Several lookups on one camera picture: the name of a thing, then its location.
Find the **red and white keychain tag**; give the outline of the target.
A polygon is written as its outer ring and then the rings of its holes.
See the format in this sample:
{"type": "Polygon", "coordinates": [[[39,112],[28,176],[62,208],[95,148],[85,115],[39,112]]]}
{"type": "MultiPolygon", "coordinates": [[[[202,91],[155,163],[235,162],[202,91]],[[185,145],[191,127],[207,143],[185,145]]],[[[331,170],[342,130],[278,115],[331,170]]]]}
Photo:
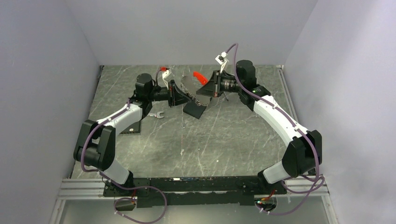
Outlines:
{"type": "Polygon", "coordinates": [[[188,95],[198,106],[208,106],[211,98],[208,96],[198,95],[196,91],[199,89],[192,80],[193,76],[183,75],[181,78],[181,87],[183,92],[188,95]]]}

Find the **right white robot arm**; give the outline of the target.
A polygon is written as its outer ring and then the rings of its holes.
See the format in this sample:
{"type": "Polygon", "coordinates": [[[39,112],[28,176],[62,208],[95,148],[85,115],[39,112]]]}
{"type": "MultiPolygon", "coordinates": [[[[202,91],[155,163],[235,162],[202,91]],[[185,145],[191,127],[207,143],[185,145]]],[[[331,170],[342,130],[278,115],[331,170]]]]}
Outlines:
{"type": "Polygon", "coordinates": [[[300,125],[264,86],[257,83],[256,69],[251,61],[238,61],[234,69],[234,74],[215,70],[196,94],[216,98],[225,92],[237,93],[240,101],[262,117],[285,143],[287,148],[282,160],[259,172],[259,191],[268,194],[279,181],[301,176],[312,169],[318,170],[322,156],[321,134],[300,125]]]}

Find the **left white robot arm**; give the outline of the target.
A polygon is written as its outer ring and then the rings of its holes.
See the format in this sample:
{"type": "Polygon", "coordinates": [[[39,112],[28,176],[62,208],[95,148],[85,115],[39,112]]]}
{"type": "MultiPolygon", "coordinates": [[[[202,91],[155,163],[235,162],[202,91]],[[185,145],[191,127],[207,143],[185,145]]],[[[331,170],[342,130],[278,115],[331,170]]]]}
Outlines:
{"type": "Polygon", "coordinates": [[[98,172],[114,183],[122,196],[130,195],[134,190],[134,175],[115,158],[116,138],[131,124],[146,118],[156,101],[166,101],[173,107],[187,103],[191,98],[174,80],[170,80],[166,87],[160,87],[150,74],[139,74],[134,93],[122,108],[103,119],[88,119],[82,124],[73,153],[82,170],[98,172]]]}

